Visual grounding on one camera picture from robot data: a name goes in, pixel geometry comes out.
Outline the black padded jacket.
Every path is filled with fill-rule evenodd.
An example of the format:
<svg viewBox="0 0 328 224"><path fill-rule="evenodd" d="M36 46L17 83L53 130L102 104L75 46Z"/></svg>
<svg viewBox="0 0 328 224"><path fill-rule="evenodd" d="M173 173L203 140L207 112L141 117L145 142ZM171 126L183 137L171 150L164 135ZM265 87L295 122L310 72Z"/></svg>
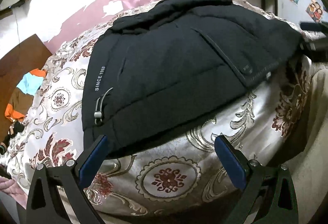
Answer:
<svg viewBox="0 0 328 224"><path fill-rule="evenodd" d="M232 0L164 0L95 43L82 97L83 145L109 156L170 140L285 64L302 35Z"/></svg>

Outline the floral satin bedspread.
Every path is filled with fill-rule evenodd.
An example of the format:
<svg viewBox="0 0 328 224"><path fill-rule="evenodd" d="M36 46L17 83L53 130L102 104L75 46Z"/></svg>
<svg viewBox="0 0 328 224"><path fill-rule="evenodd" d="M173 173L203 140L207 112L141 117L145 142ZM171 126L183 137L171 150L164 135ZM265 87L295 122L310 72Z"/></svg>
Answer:
<svg viewBox="0 0 328 224"><path fill-rule="evenodd" d="M267 13L246 0L235 5L267 19L288 23L306 41L323 33ZM62 44L44 64L47 76L24 119L24 130L9 143L1 165L28 192L34 169L63 165L83 151L82 97L92 49L120 17L153 9L159 2L127 10ZM85 194L104 215L154 216L179 212L226 197L233 189L215 156L216 136L225 135L247 157L271 160L293 132L310 88L306 57L286 61L263 82L170 140L106 160Z"/></svg>

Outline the black object on bed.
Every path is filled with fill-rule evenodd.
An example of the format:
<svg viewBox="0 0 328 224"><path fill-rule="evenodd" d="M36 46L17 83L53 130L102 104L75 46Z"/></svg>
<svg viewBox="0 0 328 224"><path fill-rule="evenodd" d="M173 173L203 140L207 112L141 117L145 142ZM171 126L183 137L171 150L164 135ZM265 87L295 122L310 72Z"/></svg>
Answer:
<svg viewBox="0 0 328 224"><path fill-rule="evenodd" d="M19 121L15 121L11 126L9 127L8 134L5 136L3 141L0 145L0 153L1 155L4 155L7 151L10 143L10 139L13 139L16 137L18 133L21 133L24 130L24 125L20 123Z"/></svg>

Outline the orange blue brown pillow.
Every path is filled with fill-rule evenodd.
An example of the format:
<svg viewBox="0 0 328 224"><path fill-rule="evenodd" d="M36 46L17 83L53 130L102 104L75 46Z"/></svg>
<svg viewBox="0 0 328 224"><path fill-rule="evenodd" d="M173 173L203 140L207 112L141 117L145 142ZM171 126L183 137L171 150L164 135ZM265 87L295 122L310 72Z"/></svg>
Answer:
<svg viewBox="0 0 328 224"><path fill-rule="evenodd" d="M23 75L7 104L5 110L7 119L11 122L23 121L46 76L47 72L40 69L31 70Z"/></svg>

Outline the wooden headboard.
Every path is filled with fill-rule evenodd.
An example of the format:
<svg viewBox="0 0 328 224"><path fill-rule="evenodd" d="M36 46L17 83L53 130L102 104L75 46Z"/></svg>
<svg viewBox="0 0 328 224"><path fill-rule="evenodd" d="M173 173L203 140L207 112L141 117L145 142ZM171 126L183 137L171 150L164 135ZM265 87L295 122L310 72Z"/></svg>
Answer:
<svg viewBox="0 0 328 224"><path fill-rule="evenodd" d="M34 34L18 44L1 58L1 140L7 135L11 122L5 118L5 109L18 82L24 74L33 69L41 69L51 52Z"/></svg>

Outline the cartoon wall sticker lower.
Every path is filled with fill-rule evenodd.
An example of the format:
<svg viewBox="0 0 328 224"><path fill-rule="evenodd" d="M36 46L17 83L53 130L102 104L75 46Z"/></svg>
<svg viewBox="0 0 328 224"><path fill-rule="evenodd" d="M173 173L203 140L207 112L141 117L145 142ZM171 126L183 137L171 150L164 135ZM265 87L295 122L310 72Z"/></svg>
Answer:
<svg viewBox="0 0 328 224"><path fill-rule="evenodd" d="M316 23L321 22L323 9L316 0L310 0L310 4L306 8L306 12Z"/></svg>

